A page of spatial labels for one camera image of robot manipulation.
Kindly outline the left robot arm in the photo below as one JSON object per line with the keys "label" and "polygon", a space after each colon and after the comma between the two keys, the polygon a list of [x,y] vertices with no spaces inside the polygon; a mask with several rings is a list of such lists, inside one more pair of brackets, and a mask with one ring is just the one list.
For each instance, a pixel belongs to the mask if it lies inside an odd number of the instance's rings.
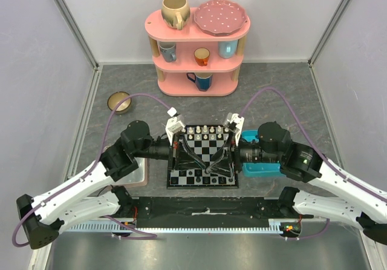
{"label": "left robot arm", "polygon": [[135,214],[135,205],[127,189],[119,181],[139,168],[137,157],[168,159],[170,152],[182,141],[193,164],[207,168],[188,145],[176,118],[168,120],[165,139],[153,139],[146,122],[135,120],[107,150],[82,172],[39,196],[24,194],[16,200],[26,245],[39,249],[52,243],[68,228],[97,217]]}

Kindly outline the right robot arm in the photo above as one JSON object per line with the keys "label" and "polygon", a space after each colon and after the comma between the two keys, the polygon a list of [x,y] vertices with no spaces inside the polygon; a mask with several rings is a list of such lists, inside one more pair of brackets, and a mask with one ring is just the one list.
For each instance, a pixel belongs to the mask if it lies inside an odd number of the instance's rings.
{"label": "right robot arm", "polygon": [[286,218],[298,213],[336,219],[360,228],[375,242],[386,244],[386,192],[346,172],[311,145],[292,141],[289,131],[276,122],[267,122],[256,137],[243,139],[237,130],[225,127],[227,140],[206,164],[190,140],[179,134],[173,141],[180,156],[207,173],[222,175],[223,165],[238,169],[245,163],[277,163],[279,171],[295,181],[309,183],[335,197],[309,196],[286,187],[277,202],[278,213]]}

